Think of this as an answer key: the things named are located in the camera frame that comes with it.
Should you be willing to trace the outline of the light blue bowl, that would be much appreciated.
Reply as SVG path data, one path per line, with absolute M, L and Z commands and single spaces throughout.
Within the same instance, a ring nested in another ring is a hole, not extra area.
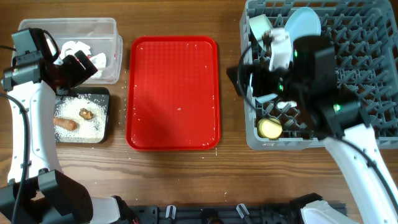
M 257 97 L 255 97 L 255 100 L 258 103 L 267 103 L 268 101 L 271 101 L 277 97 L 278 97 L 278 95 L 276 95 L 275 93 L 271 93 L 271 94 L 264 95 L 264 96 L 257 96 Z

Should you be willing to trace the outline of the yellow plastic cup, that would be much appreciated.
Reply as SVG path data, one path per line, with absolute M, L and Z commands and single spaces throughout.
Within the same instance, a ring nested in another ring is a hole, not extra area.
M 257 122 L 257 133 L 261 138 L 277 139 L 282 130 L 280 121 L 275 118 L 263 118 Z

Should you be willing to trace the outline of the brown mushroom piece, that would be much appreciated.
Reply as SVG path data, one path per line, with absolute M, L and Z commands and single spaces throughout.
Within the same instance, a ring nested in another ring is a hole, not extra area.
M 94 117 L 94 114 L 93 114 L 91 111 L 89 111 L 89 110 L 87 110 L 87 109 L 85 109 L 85 108 L 82 108 L 82 109 L 79 111 L 79 115 L 80 115 L 84 120 L 91 120 L 91 119 L 93 119 L 93 117 Z

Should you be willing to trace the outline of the orange carrot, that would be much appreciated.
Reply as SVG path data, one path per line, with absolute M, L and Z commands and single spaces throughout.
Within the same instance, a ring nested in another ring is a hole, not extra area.
M 70 119 L 54 118 L 53 123 L 54 123 L 54 125 L 60 126 L 61 128 L 69 130 L 69 131 L 74 131 L 78 128 L 78 123 L 76 123 Z

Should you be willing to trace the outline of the green bowl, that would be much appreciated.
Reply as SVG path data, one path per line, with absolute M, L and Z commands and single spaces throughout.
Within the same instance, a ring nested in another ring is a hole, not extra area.
M 249 26 L 259 46 L 263 50 L 266 50 L 267 47 L 264 45 L 262 38 L 265 33 L 269 32 L 272 29 L 272 24 L 268 17 L 265 14 L 252 17 L 249 19 Z

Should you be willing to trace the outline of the light blue plate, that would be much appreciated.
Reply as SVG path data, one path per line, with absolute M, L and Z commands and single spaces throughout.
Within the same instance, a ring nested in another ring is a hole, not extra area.
M 320 19 L 309 7 L 297 9 L 289 17 L 284 28 L 289 33 L 291 42 L 304 36 L 321 34 Z

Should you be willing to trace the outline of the white plastic spoon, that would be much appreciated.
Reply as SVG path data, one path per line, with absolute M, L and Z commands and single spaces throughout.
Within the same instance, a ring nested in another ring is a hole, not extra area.
M 286 106 L 290 106 L 291 108 L 295 108 L 297 106 L 297 103 L 295 101 L 280 101 L 277 104 L 278 109 L 283 109 Z

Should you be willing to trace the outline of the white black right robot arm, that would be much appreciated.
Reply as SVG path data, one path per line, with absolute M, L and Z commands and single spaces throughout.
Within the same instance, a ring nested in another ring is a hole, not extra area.
M 397 186 L 377 147 L 370 116 L 350 90 L 337 87 L 335 47 L 322 36 L 300 37 L 287 68 L 269 70 L 240 60 L 227 69 L 238 95 L 275 93 L 307 113 L 303 133 L 323 141 L 342 171 L 365 223 L 397 223 Z

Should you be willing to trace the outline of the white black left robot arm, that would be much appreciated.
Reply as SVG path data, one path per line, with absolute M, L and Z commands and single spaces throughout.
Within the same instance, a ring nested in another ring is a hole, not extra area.
M 1 79 L 12 110 L 12 165 L 1 189 L 1 213 L 12 223 L 116 223 L 117 197 L 96 198 L 61 170 L 53 112 L 57 93 L 69 94 L 96 73 L 78 51 L 57 64 L 59 49 L 43 29 L 12 35 L 16 56 Z

